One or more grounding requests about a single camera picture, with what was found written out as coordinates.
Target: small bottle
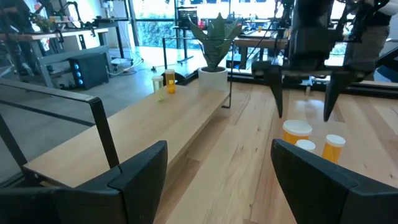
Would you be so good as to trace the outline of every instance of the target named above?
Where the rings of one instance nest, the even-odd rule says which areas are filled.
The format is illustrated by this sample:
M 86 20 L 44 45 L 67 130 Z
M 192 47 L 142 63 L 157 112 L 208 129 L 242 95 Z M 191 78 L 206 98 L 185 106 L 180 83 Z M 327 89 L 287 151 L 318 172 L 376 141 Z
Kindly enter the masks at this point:
M 164 100 L 164 90 L 163 90 L 163 76 L 157 75 L 152 77 L 152 82 L 154 84 L 154 93 L 156 95 L 156 100 L 161 102 Z
M 174 69 L 166 69 L 165 74 L 166 74 L 167 93 L 174 94 L 175 93 Z

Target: computer tower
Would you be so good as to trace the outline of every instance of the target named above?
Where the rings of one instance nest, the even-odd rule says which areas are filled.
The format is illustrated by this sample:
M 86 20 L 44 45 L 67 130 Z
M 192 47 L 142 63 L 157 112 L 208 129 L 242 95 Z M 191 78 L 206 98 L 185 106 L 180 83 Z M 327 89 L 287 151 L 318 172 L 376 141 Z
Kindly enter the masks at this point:
M 77 88 L 89 90 L 109 82 L 106 59 L 103 54 L 86 54 L 69 59 Z

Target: black metal frame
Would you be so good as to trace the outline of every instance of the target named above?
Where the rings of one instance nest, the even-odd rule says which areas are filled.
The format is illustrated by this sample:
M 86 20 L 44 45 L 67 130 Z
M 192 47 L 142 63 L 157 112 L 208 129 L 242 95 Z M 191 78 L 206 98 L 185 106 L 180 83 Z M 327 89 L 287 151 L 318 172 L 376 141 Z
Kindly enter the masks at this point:
M 18 89 L 27 90 L 27 91 L 33 91 L 36 93 L 42 93 L 42 94 L 50 95 L 50 96 L 57 96 L 60 98 L 73 100 L 73 101 L 79 101 L 82 103 L 88 103 L 91 108 L 91 112 L 93 113 L 95 124 L 93 124 L 89 121 L 83 121 L 80 119 L 71 118 L 68 116 L 55 114 L 55 113 L 48 112 L 48 111 L 43 111 L 43 110 L 40 110 L 37 108 L 30 108 L 28 106 L 18 105 L 15 103 L 4 101 L 4 100 L 0 101 L 0 103 L 3 103 L 8 106 L 13 106 L 13 107 L 20 108 L 23 110 L 28 110 L 28 111 L 32 111 L 35 113 L 44 114 L 47 116 L 63 119 L 66 121 L 71 121 L 71 122 L 82 124 L 85 126 L 96 125 L 98 133 L 99 133 L 99 138 L 101 139 L 101 143 L 104 147 L 104 152 L 106 154 L 106 158 L 108 160 L 109 167 L 113 168 L 113 167 L 119 165 L 118 154 L 116 152 L 116 148 L 113 143 L 113 138 L 112 138 L 111 130 L 109 128 L 108 119 L 106 117 L 104 106 L 102 104 L 102 101 L 98 97 L 84 95 L 81 93 L 74 93 L 74 92 L 70 92 L 70 91 L 57 90 L 57 89 L 48 88 L 48 87 L 44 87 L 44 86 L 31 85 L 28 83 L 17 82 L 17 81 L 13 81 L 13 80 L 6 80 L 3 78 L 0 78 L 0 85 L 9 86 L 9 87 L 18 88 Z M 8 150 L 10 151 L 11 155 L 17 162 L 18 166 L 21 168 L 21 171 L 24 173 L 24 175 L 26 174 L 26 177 L 31 177 L 29 172 L 23 168 L 23 165 L 27 163 L 27 160 L 24 157 L 21 149 L 18 146 L 18 143 L 14 139 L 14 136 L 12 135 L 11 131 L 9 130 L 9 128 L 8 128 L 5 120 L 2 118 L 1 114 L 0 114 L 0 136 L 2 137 L 4 143 L 8 147 Z
M 166 54 L 166 39 L 176 39 L 177 41 L 182 39 L 182 40 L 197 40 L 196 38 L 186 38 L 186 37 L 163 37 L 162 39 L 162 45 L 163 45 L 163 58 L 164 58 L 164 69 L 167 69 L 167 54 Z M 234 57 L 234 53 L 235 53 L 235 40 L 228 40 L 228 39 L 223 39 L 224 41 L 232 41 L 232 58 Z M 233 82 L 233 74 L 234 74 L 234 70 L 233 70 L 233 65 L 231 65 L 231 71 L 228 72 L 229 73 L 229 105 L 225 106 L 223 105 L 222 108 L 227 108 L 230 109 L 231 108 L 231 103 L 232 103 L 232 82 Z M 181 83 L 180 85 L 187 85 L 188 83 L 190 83 L 192 80 L 195 79 L 195 75 L 190 75 L 191 78 L 189 78 L 189 81 L 186 80 L 185 82 Z

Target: concrete floor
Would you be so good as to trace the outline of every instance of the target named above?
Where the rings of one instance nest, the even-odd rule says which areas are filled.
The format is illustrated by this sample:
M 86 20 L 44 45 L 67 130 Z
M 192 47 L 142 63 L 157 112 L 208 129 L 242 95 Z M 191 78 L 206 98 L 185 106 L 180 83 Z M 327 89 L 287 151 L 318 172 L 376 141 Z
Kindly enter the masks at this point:
M 108 84 L 100 85 L 87 91 L 79 91 L 80 93 L 100 97 L 108 117 L 151 94 L 153 92 L 152 76 L 160 75 L 164 72 L 163 51 L 161 48 L 140 47 L 136 54 L 144 59 L 143 63 L 132 70 L 136 72 L 129 72 L 127 75 L 122 73 L 120 76 L 110 79 Z M 112 50 L 111 55 L 118 56 L 118 50 Z M 195 55 L 194 59 L 183 65 L 171 65 L 169 68 L 174 68 L 181 74 L 188 74 L 205 65 L 201 52 L 190 50 L 189 55 Z M 182 50 L 167 50 L 168 64 L 175 64 L 177 58 L 182 58 L 182 56 Z M 157 67 L 157 72 L 150 70 L 152 66 Z M 89 106 L 84 103 L 5 86 L 0 86 L 0 99 L 94 122 Z M 0 105 L 0 113 L 3 115 L 28 161 L 88 128 L 80 124 L 6 105 Z M 0 139 L 0 182 L 18 172 L 17 164 Z

